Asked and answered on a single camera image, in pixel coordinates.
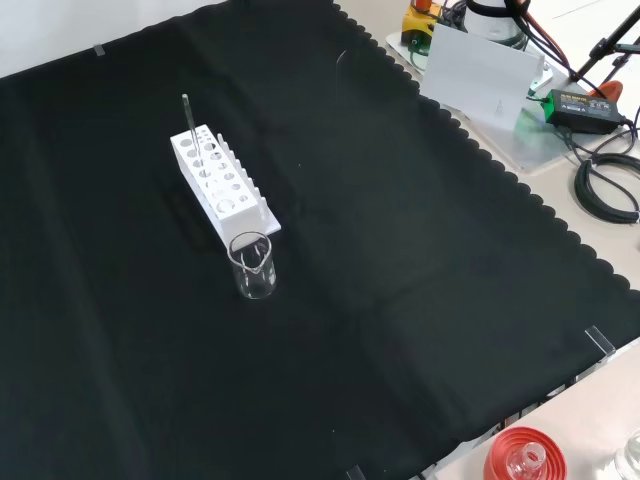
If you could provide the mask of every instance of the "white table surface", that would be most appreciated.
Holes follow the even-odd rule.
[[[639,371],[640,346],[635,346],[514,426],[536,428],[555,440],[567,460],[568,480],[614,480],[613,455],[640,428]],[[438,471],[436,478],[482,480],[494,439]]]

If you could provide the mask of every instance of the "black tablecloth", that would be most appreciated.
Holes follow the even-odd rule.
[[[3,478],[405,479],[596,361],[585,328],[640,333],[628,283],[332,5],[105,51],[0,81]],[[182,93],[283,224],[265,301],[178,171]]]

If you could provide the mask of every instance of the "bottle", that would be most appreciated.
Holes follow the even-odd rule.
[[[616,470],[623,480],[640,480],[640,430],[637,430],[627,444],[616,452]]]
[[[547,452],[539,443],[530,442],[515,449],[507,457],[511,480],[544,480]]]

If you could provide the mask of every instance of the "yellow device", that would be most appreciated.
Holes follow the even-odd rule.
[[[412,0],[402,19],[401,43],[416,49],[429,45],[441,10],[431,0]]]

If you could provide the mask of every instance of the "white paper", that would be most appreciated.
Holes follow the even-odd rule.
[[[474,121],[513,130],[543,57],[437,25],[420,93]]]

